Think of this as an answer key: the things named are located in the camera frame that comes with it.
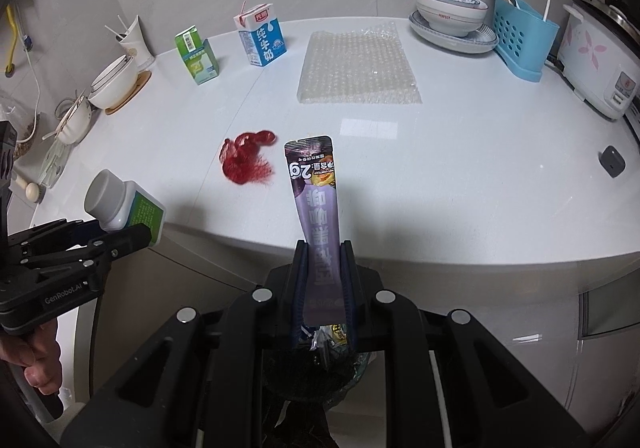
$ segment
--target red jam stain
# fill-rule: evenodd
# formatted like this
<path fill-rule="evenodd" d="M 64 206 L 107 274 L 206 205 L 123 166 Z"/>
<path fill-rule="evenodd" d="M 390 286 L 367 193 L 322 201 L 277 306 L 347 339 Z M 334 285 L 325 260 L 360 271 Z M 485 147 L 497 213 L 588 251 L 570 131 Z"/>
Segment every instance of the red jam stain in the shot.
<path fill-rule="evenodd" d="M 275 141 L 276 135 L 269 130 L 241 133 L 234 141 L 225 139 L 220 150 L 222 173 L 236 184 L 267 182 L 273 169 L 260 155 L 260 146 Z"/>

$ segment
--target milk carton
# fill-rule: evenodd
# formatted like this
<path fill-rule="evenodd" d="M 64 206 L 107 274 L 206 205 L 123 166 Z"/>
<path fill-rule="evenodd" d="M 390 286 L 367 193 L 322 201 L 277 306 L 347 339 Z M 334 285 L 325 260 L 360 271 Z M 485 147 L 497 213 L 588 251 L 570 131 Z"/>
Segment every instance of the milk carton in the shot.
<path fill-rule="evenodd" d="M 234 17 L 234 21 L 252 65 L 265 66 L 287 51 L 273 4 L 257 5 Z"/>
<path fill-rule="evenodd" d="M 195 25 L 175 35 L 175 46 L 197 84 L 218 77 L 220 68 L 216 55 L 209 40 L 200 39 Z"/>

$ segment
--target green juice box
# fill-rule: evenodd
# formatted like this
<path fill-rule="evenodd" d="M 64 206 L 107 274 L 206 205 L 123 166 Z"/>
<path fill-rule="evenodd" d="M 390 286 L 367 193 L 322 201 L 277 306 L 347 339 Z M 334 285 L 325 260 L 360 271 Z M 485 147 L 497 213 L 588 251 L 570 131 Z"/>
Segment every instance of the green juice box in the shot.
<path fill-rule="evenodd" d="M 202 41 L 195 25 L 175 35 L 175 46 L 197 84 L 218 76 L 220 68 L 209 40 Z"/>

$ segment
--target plate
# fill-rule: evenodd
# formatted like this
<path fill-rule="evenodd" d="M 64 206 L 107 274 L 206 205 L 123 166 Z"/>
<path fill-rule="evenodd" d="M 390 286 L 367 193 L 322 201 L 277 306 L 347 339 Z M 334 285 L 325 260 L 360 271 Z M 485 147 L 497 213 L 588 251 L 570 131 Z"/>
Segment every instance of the plate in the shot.
<path fill-rule="evenodd" d="M 493 50 L 498 44 L 498 36 L 494 30 L 487 25 L 482 25 L 479 29 L 471 31 L 461 38 L 449 36 L 434 31 L 429 27 L 429 22 L 425 20 L 418 11 L 409 16 L 411 28 L 428 42 L 442 47 L 443 49 L 462 52 L 463 54 L 482 54 Z"/>

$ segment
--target snack packet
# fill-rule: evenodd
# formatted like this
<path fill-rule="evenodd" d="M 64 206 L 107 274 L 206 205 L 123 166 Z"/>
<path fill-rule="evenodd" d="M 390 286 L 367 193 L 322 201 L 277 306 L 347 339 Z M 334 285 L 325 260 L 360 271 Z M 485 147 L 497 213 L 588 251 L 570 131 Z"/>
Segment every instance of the snack packet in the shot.
<path fill-rule="evenodd" d="M 326 135 L 284 145 L 298 216 L 308 243 L 303 319 L 317 327 L 344 323 L 334 147 Z"/>
<path fill-rule="evenodd" d="M 311 341 L 311 351 L 318 351 L 324 370 L 330 370 L 333 364 L 349 354 L 346 325 L 323 325 Z"/>

